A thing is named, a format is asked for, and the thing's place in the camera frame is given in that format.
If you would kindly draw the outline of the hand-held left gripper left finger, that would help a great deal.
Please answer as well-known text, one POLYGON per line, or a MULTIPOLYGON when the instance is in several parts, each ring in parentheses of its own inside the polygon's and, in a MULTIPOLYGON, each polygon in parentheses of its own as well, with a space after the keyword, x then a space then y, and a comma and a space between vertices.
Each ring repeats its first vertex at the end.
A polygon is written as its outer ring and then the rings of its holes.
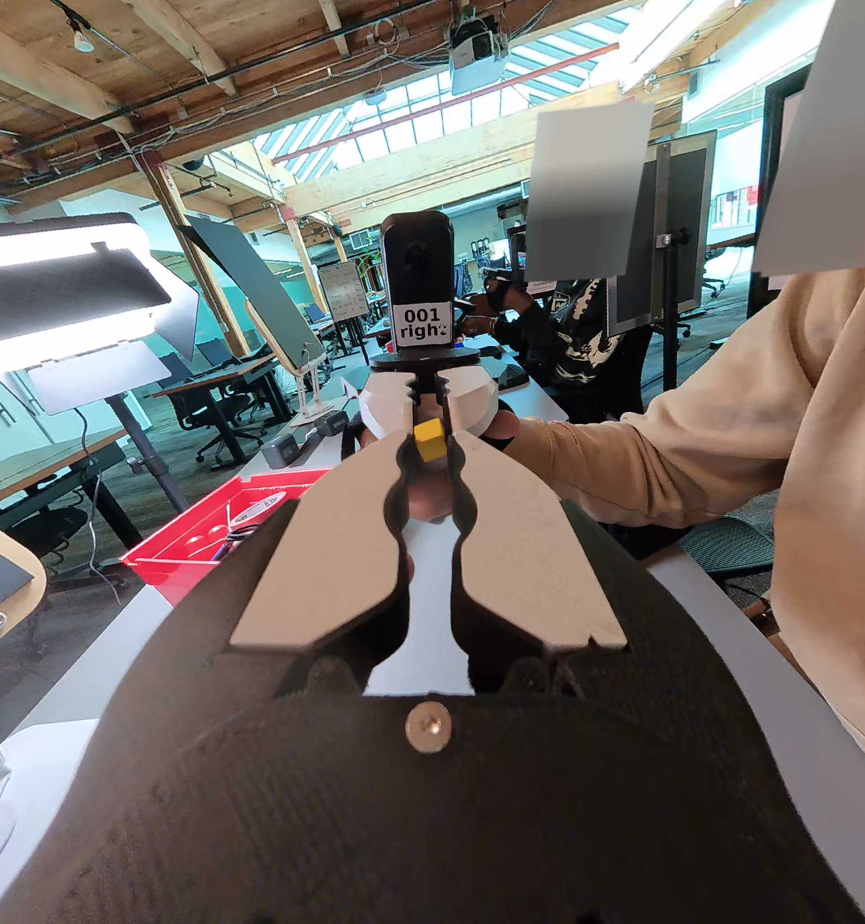
POLYGON ((251 652, 394 653, 409 622, 413 438, 357 451, 303 495, 231 636, 251 652))

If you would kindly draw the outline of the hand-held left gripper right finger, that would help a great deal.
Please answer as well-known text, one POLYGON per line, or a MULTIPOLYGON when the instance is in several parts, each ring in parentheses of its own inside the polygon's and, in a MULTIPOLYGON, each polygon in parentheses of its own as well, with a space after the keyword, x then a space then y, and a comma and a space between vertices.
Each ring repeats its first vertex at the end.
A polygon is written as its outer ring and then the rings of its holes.
POLYGON ((627 639, 558 496, 515 460, 460 431, 449 445, 461 589, 545 653, 627 639))

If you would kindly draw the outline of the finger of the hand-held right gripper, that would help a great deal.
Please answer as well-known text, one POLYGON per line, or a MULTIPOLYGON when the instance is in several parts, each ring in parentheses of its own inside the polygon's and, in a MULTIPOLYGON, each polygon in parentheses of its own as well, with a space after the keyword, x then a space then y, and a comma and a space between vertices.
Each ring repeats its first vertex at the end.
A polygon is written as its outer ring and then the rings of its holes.
POLYGON ((415 373, 370 372, 357 400, 361 421, 374 440, 414 432, 415 373))
POLYGON ((499 409, 498 385, 485 367, 453 367, 438 372, 438 399, 448 436, 481 436, 499 409))

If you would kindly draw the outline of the red tape roll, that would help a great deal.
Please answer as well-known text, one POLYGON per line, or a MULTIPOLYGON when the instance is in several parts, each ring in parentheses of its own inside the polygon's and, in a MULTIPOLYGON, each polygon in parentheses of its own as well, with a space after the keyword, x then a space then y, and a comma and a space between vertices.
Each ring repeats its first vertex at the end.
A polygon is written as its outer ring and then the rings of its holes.
POLYGON ((251 520, 256 519, 257 517, 264 516, 273 507, 283 502, 285 497, 286 491, 278 491, 277 493, 254 503, 247 510, 238 514, 230 521, 230 529, 237 528, 250 522, 251 520))

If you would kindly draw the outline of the red plastic bin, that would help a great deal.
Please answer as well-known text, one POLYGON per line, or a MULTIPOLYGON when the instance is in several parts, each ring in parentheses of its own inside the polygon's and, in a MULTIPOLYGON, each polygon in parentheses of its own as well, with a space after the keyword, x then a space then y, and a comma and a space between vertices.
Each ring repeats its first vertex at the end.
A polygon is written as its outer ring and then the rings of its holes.
POLYGON ((280 507, 300 500, 328 471, 282 469, 229 479, 140 542, 121 562, 176 605, 218 566, 220 562, 213 564, 211 558, 225 537, 235 540, 231 554, 280 507), (264 516, 230 529, 235 516, 278 491, 286 491, 283 502, 264 516))

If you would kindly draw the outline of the person's right forearm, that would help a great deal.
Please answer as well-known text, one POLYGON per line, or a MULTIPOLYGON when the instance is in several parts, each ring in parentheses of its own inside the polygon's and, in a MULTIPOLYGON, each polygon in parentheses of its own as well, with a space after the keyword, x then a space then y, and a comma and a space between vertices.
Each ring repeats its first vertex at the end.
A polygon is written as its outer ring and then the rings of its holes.
POLYGON ((793 354, 723 347, 645 414, 518 420, 504 454, 602 522, 697 525, 779 487, 813 395, 793 354))

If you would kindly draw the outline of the person's right hand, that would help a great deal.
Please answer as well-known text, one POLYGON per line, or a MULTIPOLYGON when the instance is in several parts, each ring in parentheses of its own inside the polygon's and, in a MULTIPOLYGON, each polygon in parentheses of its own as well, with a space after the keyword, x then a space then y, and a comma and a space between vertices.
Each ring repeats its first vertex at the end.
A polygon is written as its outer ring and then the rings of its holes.
MULTIPOLYGON (((493 421, 480 439, 500 452, 514 441, 521 419, 501 401, 493 421)), ((417 465, 407 485, 410 515, 421 522, 441 523, 452 514, 452 483, 447 457, 417 465)))

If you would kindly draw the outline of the grey table with wooden edge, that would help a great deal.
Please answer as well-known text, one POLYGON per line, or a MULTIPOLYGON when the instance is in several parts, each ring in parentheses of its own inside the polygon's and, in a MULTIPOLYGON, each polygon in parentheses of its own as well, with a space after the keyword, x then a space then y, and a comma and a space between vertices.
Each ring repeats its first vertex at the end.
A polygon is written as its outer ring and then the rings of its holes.
MULTIPOLYGON (((498 384, 499 373, 504 364, 514 363, 522 367, 509 351, 496 346, 480 348, 482 363, 498 384)), ((569 417, 556 401, 542 387, 530 378, 527 385, 512 391, 499 392, 499 398, 521 418, 536 418, 545 422, 568 422, 569 417)))

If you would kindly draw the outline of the wooden easel stand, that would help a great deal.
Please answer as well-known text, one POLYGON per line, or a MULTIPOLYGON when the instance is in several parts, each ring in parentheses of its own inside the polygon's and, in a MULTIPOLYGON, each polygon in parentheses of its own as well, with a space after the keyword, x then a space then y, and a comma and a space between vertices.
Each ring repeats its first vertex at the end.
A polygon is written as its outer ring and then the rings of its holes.
POLYGON ((337 409, 323 399, 318 361, 311 361, 294 373, 297 386, 298 413, 291 419, 292 426, 316 422, 337 409))

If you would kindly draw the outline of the easel whiteboard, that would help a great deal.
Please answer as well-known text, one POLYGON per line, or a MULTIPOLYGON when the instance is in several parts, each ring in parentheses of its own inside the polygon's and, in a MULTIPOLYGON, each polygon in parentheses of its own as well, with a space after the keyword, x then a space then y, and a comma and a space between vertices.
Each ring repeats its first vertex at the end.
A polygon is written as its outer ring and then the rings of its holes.
POLYGON ((321 267, 319 278, 334 322, 342 323, 369 315, 366 290, 354 260, 321 267))

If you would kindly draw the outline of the grey upright panel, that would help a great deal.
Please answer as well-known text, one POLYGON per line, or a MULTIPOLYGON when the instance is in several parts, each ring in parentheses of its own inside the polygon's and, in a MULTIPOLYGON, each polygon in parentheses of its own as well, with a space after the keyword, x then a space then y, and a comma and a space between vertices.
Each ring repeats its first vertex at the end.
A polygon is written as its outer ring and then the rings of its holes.
POLYGON ((325 348, 278 276, 235 226, 190 217, 180 230, 213 260, 244 293, 266 331, 276 341, 288 372, 311 372, 325 358, 325 348))

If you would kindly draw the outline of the background wooden desk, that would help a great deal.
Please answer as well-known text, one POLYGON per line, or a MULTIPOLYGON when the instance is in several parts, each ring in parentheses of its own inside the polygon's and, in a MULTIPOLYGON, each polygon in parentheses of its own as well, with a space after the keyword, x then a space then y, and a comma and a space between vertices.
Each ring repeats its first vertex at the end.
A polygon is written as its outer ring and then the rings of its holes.
POLYGON ((269 426, 282 425, 292 418, 291 410, 275 378, 276 357, 274 355, 230 365, 222 370, 209 372, 185 379, 167 388, 158 387, 151 398, 169 398, 176 420, 182 429, 193 431, 198 428, 212 428, 217 436, 203 445, 196 453, 198 463, 205 461, 205 454, 214 449, 212 471, 235 468, 244 465, 249 456, 240 445, 240 439, 252 440, 257 447, 264 445, 264 435, 269 426), (261 426, 245 430, 234 421, 246 408, 235 408, 231 401, 238 396, 223 396, 220 391, 229 385, 262 386, 266 403, 272 415, 261 426))
POLYGON ((125 461, 123 429, 90 433, 24 451, 0 462, 0 529, 8 530, 71 492, 95 501, 118 540, 129 550, 142 540, 137 527, 104 484, 105 472, 125 461))

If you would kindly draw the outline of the black office chair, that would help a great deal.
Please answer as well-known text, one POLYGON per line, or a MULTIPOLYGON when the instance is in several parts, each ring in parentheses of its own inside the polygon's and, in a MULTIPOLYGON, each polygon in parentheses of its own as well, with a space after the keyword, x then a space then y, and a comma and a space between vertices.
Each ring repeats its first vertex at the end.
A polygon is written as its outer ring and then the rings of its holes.
POLYGON ((234 468, 244 465, 248 455, 244 452, 240 440, 249 440, 257 447, 264 445, 266 427, 259 426, 253 430, 239 425, 239 417, 249 410, 252 403, 242 396, 222 396, 219 391, 234 380, 240 380, 248 372, 253 372, 264 364, 264 360, 230 365, 214 372, 179 378, 171 374, 158 381, 160 390, 156 398, 169 398, 179 426, 193 432, 212 429, 216 435, 196 452, 195 461, 205 462, 208 450, 214 451, 212 471, 234 468))

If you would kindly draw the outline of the black panel on tripod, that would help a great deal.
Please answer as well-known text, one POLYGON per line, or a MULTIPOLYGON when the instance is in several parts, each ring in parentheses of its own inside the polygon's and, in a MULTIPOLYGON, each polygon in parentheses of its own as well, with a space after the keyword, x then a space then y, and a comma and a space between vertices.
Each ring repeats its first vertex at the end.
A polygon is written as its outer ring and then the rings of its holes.
POLYGON ((624 275, 607 283, 606 331, 663 339, 662 387, 677 385, 682 314, 700 307, 717 133, 648 145, 624 275))

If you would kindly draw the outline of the person's beige hoodie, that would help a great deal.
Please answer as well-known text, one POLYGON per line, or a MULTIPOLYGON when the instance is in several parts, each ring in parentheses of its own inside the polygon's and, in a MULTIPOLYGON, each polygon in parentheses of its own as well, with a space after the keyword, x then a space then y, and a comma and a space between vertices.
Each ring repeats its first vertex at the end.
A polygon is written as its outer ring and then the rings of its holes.
POLYGON ((774 308, 796 422, 777 508, 775 615, 865 752, 865 269, 791 280, 774 308))

